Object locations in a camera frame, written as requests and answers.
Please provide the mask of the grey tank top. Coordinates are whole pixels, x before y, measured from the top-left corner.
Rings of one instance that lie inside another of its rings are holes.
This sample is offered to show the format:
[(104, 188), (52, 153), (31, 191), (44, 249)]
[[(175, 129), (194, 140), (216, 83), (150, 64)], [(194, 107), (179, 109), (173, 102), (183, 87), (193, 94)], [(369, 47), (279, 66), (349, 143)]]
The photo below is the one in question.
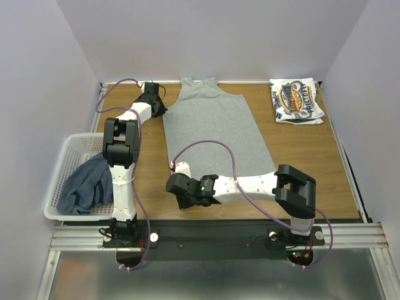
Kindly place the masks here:
[(162, 121), (168, 159), (188, 163), (196, 179), (276, 169), (244, 96), (223, 91), (214, 78), (182, 78), (179, 96)]

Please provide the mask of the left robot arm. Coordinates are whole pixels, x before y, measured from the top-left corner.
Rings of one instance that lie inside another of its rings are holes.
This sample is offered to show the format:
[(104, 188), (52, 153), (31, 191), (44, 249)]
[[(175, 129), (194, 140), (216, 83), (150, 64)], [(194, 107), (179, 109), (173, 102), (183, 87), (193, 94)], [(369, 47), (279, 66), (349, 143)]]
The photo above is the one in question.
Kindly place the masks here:
[(141, 125), (166, 111), (159, 95), (160, 84), (144, 82), (141, 95), (120, 116), (104, 122), (102, 155), (112, 179), (113, 209), (109, 227), (100, 229), (103, 246), (130, 248), (140, 243), (134, 206), (133, 179), (141, 149)]

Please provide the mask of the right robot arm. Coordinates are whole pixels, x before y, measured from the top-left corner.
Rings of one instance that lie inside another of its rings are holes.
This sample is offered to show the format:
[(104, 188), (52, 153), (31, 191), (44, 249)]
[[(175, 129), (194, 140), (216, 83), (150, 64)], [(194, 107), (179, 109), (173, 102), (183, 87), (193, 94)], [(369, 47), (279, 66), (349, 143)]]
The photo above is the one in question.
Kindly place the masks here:
[(316, 180), (300, 170), (282, 164), (275, 172), (257, 176), (210, 174), (197, 180), (190, 175), (189, 165), (182, 162), (166, 182), (166, 191), (175, 195), (180, 209), (247, 200), (260, 211), (256, 200), (272, 201), (290, 216), (286, 227), (291, 242), (301, 244), (310, 237), (316, 215)]

